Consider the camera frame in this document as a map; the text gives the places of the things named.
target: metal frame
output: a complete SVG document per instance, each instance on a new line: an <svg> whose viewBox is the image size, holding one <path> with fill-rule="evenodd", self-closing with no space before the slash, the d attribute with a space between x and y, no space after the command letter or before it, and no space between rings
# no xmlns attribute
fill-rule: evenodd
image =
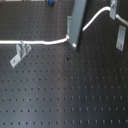
<svg viewBox="0 0 128 128"><path fill-rule="evenodd" d="M79 36L81 33L81 25L86 8L87 0L75 0L74 9L72 13L72 20L69 29L69 43L73 48L77 48Z"/></svg>

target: white cable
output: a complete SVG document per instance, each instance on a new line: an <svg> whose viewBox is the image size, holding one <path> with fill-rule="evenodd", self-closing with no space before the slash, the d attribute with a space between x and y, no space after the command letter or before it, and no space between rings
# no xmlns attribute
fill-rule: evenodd
<svg viewBox="0 0 128 128"><path fill-rule="evenodd" d="M100 9L94 16L93 18L83 27L82 31L84 31L85 29L87 29L92 22L104 11L110 11L110 7L103 7L102 9ZM124 20L123 18L121 18L118 14L116 14L116 18L118 20L120 20L123 24L125 24L126 26L128 26L128 21Z"/></svg>
<svg viewBox="0 0 128 128"><path fill-rule="evenodd" d="M84 31L85 29L87 29L92 22L104 11L110 11L110 7L103 7L102 9L100 9L94 16L93 18L83 27L82 31Z"/></svg>
<svg viewBox="0 0 128 128"><path fill-rule="evenodd" d="M103 7L102 9L100 9L94 16L93 18L83 27L82 31L84 31L85 29L87 29L92 22L104 11L110 11L110 7ZM124 20L123 18L121 18L118 14L116 14L116 18L118 20L120 20L122 23L124 23L125 25L128 26L128 21ZM60 44L60 43L64 43L66 41L68 41L69 37L66 36L66 38L64 39L60 39L60 40L56 40L56 41L23 41L24 44L44 44L44 45L53 45L53 44ZM20 41L0 41L0 44L21 44Z"/></svg>
<svg viewBox="0 0 128 128"><path fill-rule="evenodd" d="M124 23L126 26L128 26L128 21L124 20L123 18L121 18L118 14L116 14L116 18L118 20L120 20L122 23Z"/></svg>
<svg viewBox="0 0 128 128"><path fill-rule="evenodd" d="M60 43L64 43L68 40L68 38L64 38L61 40L56 40L56 41L23 41L24 44L44 44L44 45L53 45L53 44L60 44ZM16 40L0 40L0 44L21 44L20 41L16 41Z"/></svg>

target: metal bracket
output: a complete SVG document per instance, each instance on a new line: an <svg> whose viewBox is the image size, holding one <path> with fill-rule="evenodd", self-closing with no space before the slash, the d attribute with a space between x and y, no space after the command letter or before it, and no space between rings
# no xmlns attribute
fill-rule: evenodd
<svg viewBox="0 0 128 128"><path fill-rule="evenodd" d="M73 13L72 13L72 20L68 35L69 43L71 44L71 46L73 46L74 49L77 48L86 5L87 5L87 0L80 0L80 1L75 0Z"/></svg>
<svg viewBox="0 0 128 128"><path fill-rule="evenodd" d="M115 20L116 18L116 13L117 13L117 9L118 9L118 5L119 5L119 0L111 0L110 3L110 17Z"/></svg>
<svg viewBox="0 0 128 128"><path fill-rule="evenodd" d="M72 16L67 17L67 35L69 36L70 25L71 25Z"/></svg>
<svg viewBox="0 0 128 128"><path fill-rule="evenodd" d="M14 58L10 61L12 67L16 67L16 65L31 51L31 46L29 44L25 45L23 41L21 40L21 47L17 44L16 45L16 51L17 55L14 56Z"/></svg>
<svg viewBox="0 0 128 128"><path fill-rule="evenodd" d="M123 48L124 48L125 35L126 35L126 28L120 25L119 31L118 31L116 48L121 51L123 51Z"/></svg>

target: white wire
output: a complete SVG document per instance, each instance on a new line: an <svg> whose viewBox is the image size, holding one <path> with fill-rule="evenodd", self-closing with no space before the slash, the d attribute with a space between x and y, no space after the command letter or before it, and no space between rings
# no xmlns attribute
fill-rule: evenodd
<svg viewBox="0 0 128 128"><path fill-rule="evenodd" d="M118 20L120 20L122 23L124 23L126 26L128 26L128 21L124 20L123 18L121 18L118 14L116 14L116 18Z"/></svg>
<svg viewBox="0 0 128 128"><path fill-rule="evenodd" d="M103 7L102 9L100 9L94 16L93 18L83 27L82 31L84 31L85 29L87 29L92 22L104 11L110 11L110 7Z"/></svg>
<svg viewBox="0 0 128 128"><path fill-rule="evenodd" d="M56 41L23 41L24 44L44 44L44 45L53 45L53 44L60 44L60 43L64 43L66 42L68 39L64 38L64 39L60 39L60 40L56 40ZM0 44L21 44L20 41L16 41L16 40L0 40Z"/></svg>
<svg viewBox="0 0 128 128"><path fill-rule="evenodd" d="M93 18L83 27L82 31L84 31L85 29L87 29L92 22L104 11L110 11L110 7L103 7L102 9L100 9L94 16ZM116 18L118 20L120 20L123 24L125 24L126 26L128 26L128 21L124 20L123 18L121 18L118 14L116 14Z"/></svg>
<svg viewBox="0 0 128 128"><path fill-rule="evenodd" d="M110 7L103 7L102 9L100 9L94 16L93 18L83 27L82 31L84 31L85 29L87 29L92 22L104 11L110 11ZM118 20L120 20L122 23L124 23L125 25L128 26L128 22L126 20L124 20L123 18L121 18L118 14L116 14L116 18ZM24 44L44 44L44 45L53 45L53 44L60 44L60 43L64 43L66 41L68 41L69 37L66 36L66 38L64 39L60 39L60 40L56 40L56 41L23 41ZM21 44L20 41L7 41L7 40L2 40L0 41L0 44Z"/></svg>

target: dark floor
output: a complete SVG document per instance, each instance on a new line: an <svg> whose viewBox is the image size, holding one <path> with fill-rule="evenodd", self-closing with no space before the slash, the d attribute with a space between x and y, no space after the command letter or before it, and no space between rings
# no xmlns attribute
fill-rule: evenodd
<svg viewBox="0 0 128 128"><path fill-rule="evenodd" d="M109 1L89 4L84 24ZM119 14L128 20L128 1ZM73 2L1 3L1 40L56 40L67 32ZM128 34L116 49L120 22L101 14L81 33L79 50L68 42L31 45L14 69L15 45L0 45L0 128L127 128Z"/></svg>

